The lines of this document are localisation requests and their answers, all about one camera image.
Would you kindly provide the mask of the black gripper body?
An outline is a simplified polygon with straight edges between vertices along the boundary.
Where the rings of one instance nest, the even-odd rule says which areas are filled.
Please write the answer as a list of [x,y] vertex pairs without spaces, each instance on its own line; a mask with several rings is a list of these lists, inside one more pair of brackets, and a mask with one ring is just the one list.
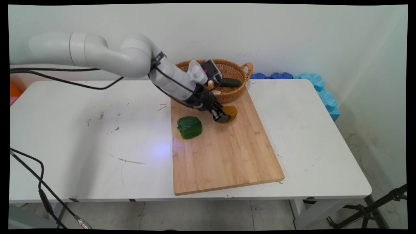
[[194,94],[194,109],[198,111],[207,111],[212,113],[215,96],[213,91],[196,91]]

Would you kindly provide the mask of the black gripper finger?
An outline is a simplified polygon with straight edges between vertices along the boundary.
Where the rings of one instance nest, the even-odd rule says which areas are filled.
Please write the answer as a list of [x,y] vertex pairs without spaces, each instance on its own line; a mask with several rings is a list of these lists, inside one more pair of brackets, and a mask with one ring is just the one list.
[[227,115],[222,108],[212,108],[211,113],[214,121],[217,123],[223,124],[229,121],[229,115]]
[[223,106],[220,103],[216,104],[216,114],[217,119],[231,119],[232,118],[232,110],[228,106]]

